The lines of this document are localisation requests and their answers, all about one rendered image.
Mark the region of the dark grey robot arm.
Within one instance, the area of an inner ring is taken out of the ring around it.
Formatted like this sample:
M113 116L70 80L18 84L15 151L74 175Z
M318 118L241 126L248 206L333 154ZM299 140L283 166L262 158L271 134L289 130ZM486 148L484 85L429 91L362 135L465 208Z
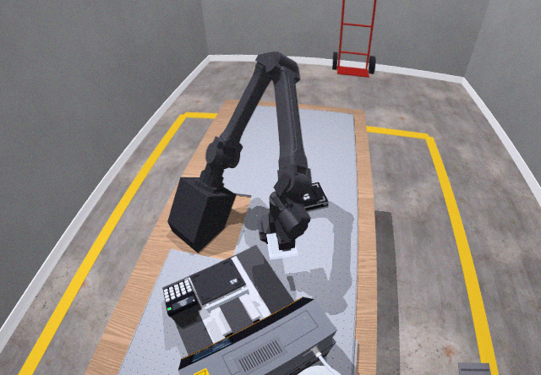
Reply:
M292 251L296 244L295 237L307 230L311 220L301 201L312 187L312 178L304 153L298 110L296 83L300 80L299 68L295 61L280 52L259 54L255 61L257 63L253 76L227 127L207 147L207 166L199 178L194 180L194 185L210 193L216 193L224 187L224 169L238 165L243 149L240 139L272 80L280 156L278 181L274 186L275 192L269 197L269 225L270 233L276 233L279 251Z

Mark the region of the white curved hose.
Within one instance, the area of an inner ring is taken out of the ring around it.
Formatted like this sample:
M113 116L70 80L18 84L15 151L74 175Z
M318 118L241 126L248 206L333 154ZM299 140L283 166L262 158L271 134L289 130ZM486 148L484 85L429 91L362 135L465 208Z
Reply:
M333 369L327 364L327 362L323 359L323 357L322 357L321 355L318 356L318 357L319 357L319 359L321 360L321 362L325 365L325 367L326 367L330 372L332 372L334 375L340 375L340 374L338 374L335 370L333 370Z

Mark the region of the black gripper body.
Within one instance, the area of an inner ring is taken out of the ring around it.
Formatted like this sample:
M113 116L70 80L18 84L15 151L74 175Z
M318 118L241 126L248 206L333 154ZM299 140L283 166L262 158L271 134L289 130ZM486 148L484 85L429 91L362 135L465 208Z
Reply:
M273 218L277 219L277 217L273 216L271 212L270 212L270 215ZM259 233L265 233L265 236L266 234L272 234L270 230L270 225L269 225L269 215L262 215L261 218L262 220L257 220Z

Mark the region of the black rectangular pad with white corner marks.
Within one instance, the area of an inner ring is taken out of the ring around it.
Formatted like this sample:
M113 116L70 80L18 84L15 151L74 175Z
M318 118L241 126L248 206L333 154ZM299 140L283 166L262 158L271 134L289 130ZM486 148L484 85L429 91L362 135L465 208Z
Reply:
M329 200L326 197L320 182L313 182L310 192L304 195L301 201L303 202L304 208L307 211L329 206Z

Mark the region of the white multi-well plate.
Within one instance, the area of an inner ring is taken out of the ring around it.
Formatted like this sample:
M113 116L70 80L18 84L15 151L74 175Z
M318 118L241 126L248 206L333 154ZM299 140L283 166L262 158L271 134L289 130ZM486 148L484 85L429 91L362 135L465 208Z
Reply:
M285 252L279 251L278 242L277 242L277 239L275 238L277 238L276 233L267 235L267 241L268 241L267 245L268 245L270 260L298 256L296 244L295 244L295 248L292 249L292 251L285 251Z

